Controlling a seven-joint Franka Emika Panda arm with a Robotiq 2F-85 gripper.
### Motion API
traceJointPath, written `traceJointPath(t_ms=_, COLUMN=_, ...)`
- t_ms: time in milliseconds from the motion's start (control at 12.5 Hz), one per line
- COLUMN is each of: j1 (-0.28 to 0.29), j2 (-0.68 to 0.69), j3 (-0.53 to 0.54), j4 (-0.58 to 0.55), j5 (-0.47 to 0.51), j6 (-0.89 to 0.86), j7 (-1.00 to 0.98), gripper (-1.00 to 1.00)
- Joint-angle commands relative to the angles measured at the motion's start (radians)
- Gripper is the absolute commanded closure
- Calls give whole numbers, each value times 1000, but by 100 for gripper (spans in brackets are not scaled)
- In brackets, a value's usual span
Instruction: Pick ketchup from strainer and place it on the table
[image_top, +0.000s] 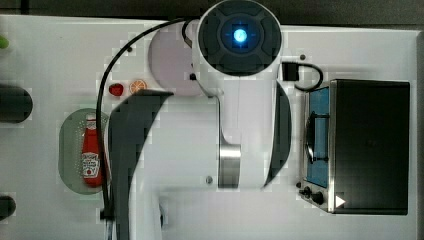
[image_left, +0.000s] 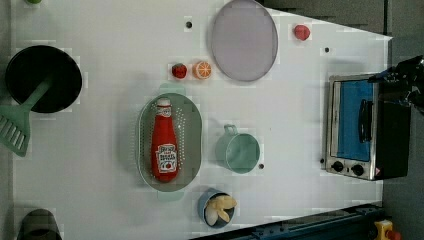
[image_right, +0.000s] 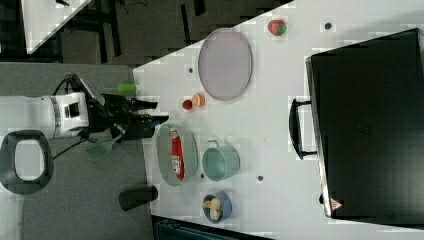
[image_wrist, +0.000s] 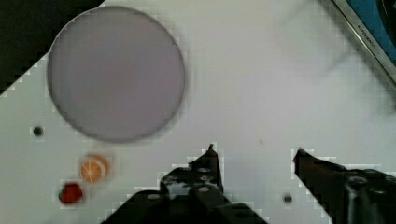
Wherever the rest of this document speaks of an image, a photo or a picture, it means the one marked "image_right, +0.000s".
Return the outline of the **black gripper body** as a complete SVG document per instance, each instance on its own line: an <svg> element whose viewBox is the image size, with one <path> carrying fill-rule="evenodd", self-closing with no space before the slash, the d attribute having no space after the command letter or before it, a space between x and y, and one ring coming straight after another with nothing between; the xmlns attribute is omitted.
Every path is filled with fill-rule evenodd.
<svg viewBox="0 0 424 240"><path fill-rule="evenodd" d="M101 105L91 98L86 101L89 125L78 133L82 139L88 139L93 133L110 130L115 138L124 132L121 141L151 138L154 127L141 119L137 111L131 111L131 102L137 98L104 94L105 103Z"/></svg>

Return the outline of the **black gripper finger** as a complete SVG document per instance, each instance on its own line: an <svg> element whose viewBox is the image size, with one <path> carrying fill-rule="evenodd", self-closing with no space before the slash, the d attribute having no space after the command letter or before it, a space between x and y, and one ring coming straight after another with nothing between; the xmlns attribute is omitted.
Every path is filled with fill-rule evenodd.
<svg viewBox="0 0 424 240"><path fill-rule="evenodd" d="M149 123L151 126L157 126L157 125L163 124L166 121L168 121L169 116L168 115L152 116L152 115L149 115L149 114L143 114L143 115L141 115L141 119L146 121L147 123Z"/></svg>
<svg viewBox="0 0 424 240"><path fill-rule="evenodd" d="M150 102L150 101L142 101L134 99L131 102L131 111L139 111L139 110L149 110L149 109L156 109L158 106L157 102Z"/></svg>

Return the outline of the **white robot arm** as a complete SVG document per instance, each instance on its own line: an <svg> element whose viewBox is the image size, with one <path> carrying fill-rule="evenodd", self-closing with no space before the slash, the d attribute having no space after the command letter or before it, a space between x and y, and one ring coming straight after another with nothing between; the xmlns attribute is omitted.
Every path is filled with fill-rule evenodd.
<svg viewBox="0 0 424 240"><path fill-rule="evenodd" d="M54 174L49 141L109 130L116 140L153 136L166 116L138 115L155 102L105 94L101 101L81 92L58 96L1 98L1 186L29 195L46 187Z"/></svg>

